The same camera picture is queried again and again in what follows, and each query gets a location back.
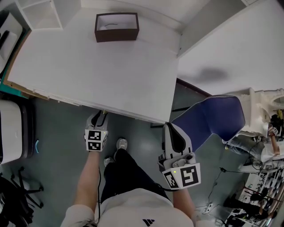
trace white sneaker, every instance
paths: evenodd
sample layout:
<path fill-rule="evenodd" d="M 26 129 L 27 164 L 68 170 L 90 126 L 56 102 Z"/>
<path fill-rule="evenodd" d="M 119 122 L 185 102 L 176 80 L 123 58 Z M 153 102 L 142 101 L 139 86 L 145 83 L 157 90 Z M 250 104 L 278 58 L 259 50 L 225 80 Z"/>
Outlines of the white sneaker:
<path fill-rule="evenodd" d="M 104 163 L 105 167 L 107 167 L 107 165 L 108 165 L 109 163 L 114 163 L 114 162 L 115 162 L 115 160 L 114 160 L 112 157 L 105 158 L 105 159 L 103 160 L 103 163 Z"/>
<path fill-rule="evenodd" d="M 116 149 L 127 149 L 127 140 L 123 138 L 119 138 L 116 142 Z"/>

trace brown box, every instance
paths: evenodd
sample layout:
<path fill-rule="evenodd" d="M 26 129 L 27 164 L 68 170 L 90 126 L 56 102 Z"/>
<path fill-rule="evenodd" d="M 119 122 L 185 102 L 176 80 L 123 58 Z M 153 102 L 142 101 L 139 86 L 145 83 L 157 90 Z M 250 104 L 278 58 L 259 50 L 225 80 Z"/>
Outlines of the brown box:
<path fill-rule="evenodd" d="M 97 42 L 136 40 L 139 33 L 137 13 L 97 14 L 95 36 Z"/>

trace white shirt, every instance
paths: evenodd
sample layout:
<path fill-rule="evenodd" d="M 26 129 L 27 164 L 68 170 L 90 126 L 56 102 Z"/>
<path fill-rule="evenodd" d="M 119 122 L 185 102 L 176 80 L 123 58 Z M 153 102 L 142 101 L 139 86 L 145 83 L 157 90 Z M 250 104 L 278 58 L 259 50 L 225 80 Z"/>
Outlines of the white shirt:
<path fill-rule="evenodd" d="M 95 216 L 85 205 L 66 211 L 61 227 L 93 226 Z M 98 227 L 194 227 L 192 220 L 163 196 L 142 188 L 105 200 Z M 213 227 L 213 222 L 197 221 L 196 227 Z"/>
<path fill-rule="evenodd" d="M 274 152 L 273 152 L 273 147 L 272 147 L 271 141 L 264 143 L 264 148 L 261 152 L 261 161 L 262 162 L 266 162 L 270 159 L 278 160 L 278 159 L 284 158 L 284 141 L 279 141 L 279 142 L 277 142 L 277 144 L 278 144 L 279 149 L 280 149 L 280 155 L 273 157 Z"/>

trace adidas logo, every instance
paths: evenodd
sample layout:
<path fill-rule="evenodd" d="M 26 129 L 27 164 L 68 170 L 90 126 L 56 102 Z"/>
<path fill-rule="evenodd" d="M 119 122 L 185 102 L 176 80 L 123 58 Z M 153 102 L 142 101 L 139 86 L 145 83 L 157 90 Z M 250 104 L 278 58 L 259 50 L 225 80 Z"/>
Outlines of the adidas logo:
<path fill-rule="evenodd" d="M 142 219 L 144 222 L 145 222 L 145 224 L 149 227 L 151 224 L 153 224 L 153 222 L 155 221 L 155 220 L 153 220 L 153 219 Z"/>

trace gray floor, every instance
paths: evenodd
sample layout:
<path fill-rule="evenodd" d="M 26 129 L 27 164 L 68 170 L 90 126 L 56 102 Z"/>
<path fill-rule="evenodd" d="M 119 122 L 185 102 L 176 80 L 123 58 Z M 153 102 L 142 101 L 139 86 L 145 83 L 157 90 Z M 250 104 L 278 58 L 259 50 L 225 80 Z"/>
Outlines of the gray floor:
<path fill-rule="evenodd" d="M 180 85 L 177 85 L 173 108 L 190 106 L 203 97 Z M 84 166 L 88 152 L 83 139 L 86 119 L 96 110 L 88 107 L 77 107 L 66 103 L 33 100 L 36 112 L 36 137 L 39 139 L 39 154 L 30 159 L 16 160 L 3 165 L 4 176 L 10 177 L 20 166 L 25 167 L 23 175 L 27 179 L 38 180 L 44 186 L 44 192 L 37 194 L 43 201 L 44 208 L 35 208 L 32 227 L 59 226 L 66 209 L 72 205 L 77 181 Z M 109 137 L 101 155 L 100 168 L 104 171 L 103 159 L 115 151 L 119 137 L 128 140 L 128 151 L 137 163 L 153 178 L 166 187 L 166 182 L 158 170 L 157 159 L 162 153 L 161 129 L 151 129 L 150 123 L 129 117 L 110 114 Z M 208 203 L 208 196 L 214 179 L 218 176 L 219 167 L 236 171 L 237 166 L 246 159 L 244 156 L 225 151 L 218 136 L 212 136 L 196 151 L 197 161 L 201 163 L 202 183 L 189 189 L 197 207 Z M 222 204 L 234 191 L 245 174 L 222 173 L 210 201 L 213 205 Z M 102 179 L 100 191 L 104 186 Z M 218 206 L 210 212 L 218 218 L 225 219 L 228 211 Z"/>

